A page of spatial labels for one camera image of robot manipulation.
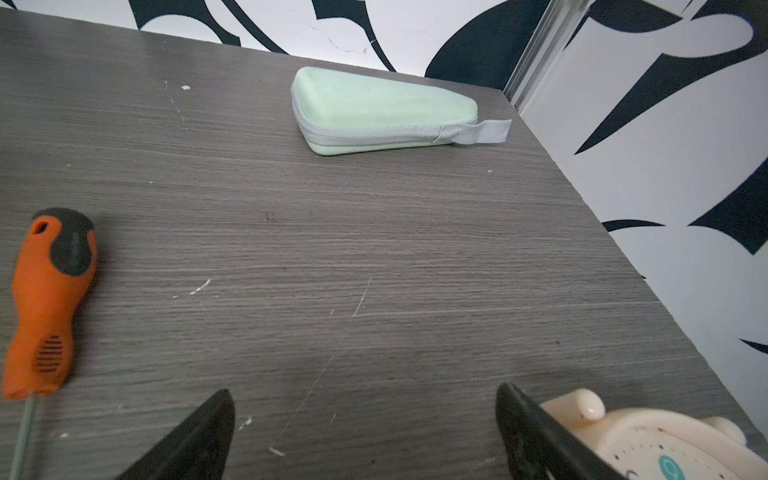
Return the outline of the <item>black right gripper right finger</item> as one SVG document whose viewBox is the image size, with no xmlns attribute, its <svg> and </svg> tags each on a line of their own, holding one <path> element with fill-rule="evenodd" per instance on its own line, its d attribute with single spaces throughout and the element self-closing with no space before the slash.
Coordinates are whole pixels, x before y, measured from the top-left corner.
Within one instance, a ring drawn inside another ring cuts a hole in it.
<svg viewBox="0 0 768 480">
<path fill-rule="evenodd" d="M 514 385 L 498 387 L 495 416 L 513 479 L 621 477 Z"/>
</svg>

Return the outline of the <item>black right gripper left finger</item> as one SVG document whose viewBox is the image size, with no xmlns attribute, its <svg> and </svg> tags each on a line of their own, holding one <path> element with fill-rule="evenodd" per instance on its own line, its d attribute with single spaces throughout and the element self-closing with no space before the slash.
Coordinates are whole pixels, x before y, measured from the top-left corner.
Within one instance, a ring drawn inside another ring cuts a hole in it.
<svg viewBox="0 0 768 480">
<path fill-rule="evenodd" d="M 118 477 L 221 479 L 234 422 L 233 397 L 220 389 Z"/>
</svg>

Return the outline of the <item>orange black handled screwdriver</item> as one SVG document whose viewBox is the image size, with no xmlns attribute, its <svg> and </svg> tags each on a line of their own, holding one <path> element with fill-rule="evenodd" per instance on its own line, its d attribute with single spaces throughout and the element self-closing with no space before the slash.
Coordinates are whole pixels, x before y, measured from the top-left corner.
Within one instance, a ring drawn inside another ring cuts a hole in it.
<svg viewBox="0 0 768 480">
<path fill-rule="evenodd" d="M 11 285 L 18 325 L 7 350 L 1 393 L 24 409 L 9 477 L 21 477 L 37 399 L 59 390 L 74 357 L 72 325 L 95 277 L 94 223 L 63 207 L 37 212 Z"/>
</svg>

